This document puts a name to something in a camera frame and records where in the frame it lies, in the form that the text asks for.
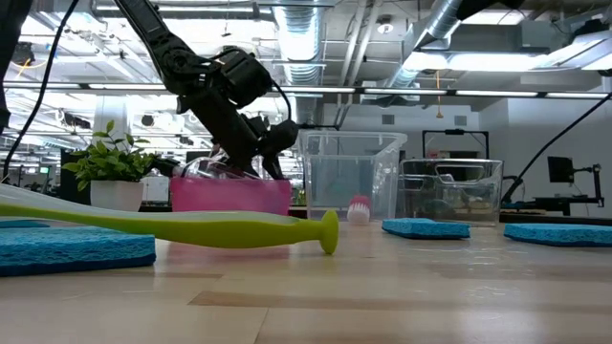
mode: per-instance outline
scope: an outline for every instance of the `monitor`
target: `monitor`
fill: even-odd
[[[574,164],[570,158],[548,157],[548,176],[551,183],[573,183]]]

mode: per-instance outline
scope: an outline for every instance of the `wooden table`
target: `wooden table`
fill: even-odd
[[[413,241],[158,243],[154,267],[0,279],[2,344],[611,343],[612,248]]]

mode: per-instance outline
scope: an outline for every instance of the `white wall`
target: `white wall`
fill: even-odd
[[[336,105],[326,104],[324,107],[325,124],[332,124],[336,116]],[[436,118],[438,108],[431,106],[423,109],[421,106],[392,106],[382,109],[378,106],[353,105],[342,125],[342,131],[393,132],[408,135],[408,142],[402,148],[407,158],[423,156],[421,133],[423,130],[455,129],[454,116],[467,116],[468,126],[464,130],[479,130],[478,113],[471,111],[469,106],[442,106],[444,118]],[[395,115],[394,125],[383,125],[382,115]],[[428,149],[441,151],[476,151],[484,149],[471,136],[446,137],[436,135]]]
[[[496,102],[480,113],[482,130],[491,131],[492,158],[504,160],[504,175],[518,175],[534,154],[591,108],[593,100],[507,99]],[[559,139],[534,163],[524,177],[525,200],[533,197],[553,197],[555,194],[579,194],[566,183],[550,183],[546,157],[568,157],[574,167],[601,164],[601,191],[612,200],[612,104],[597,112]],[[576,174],[576,185],[582,193],[595,195],[593,176]],[[513,199],[520,201],[521,189]],[[588,205],[590,216],[612,217],[612,204],[605,208]],[[584,204],[572,205],[573,216],[586,216]]]

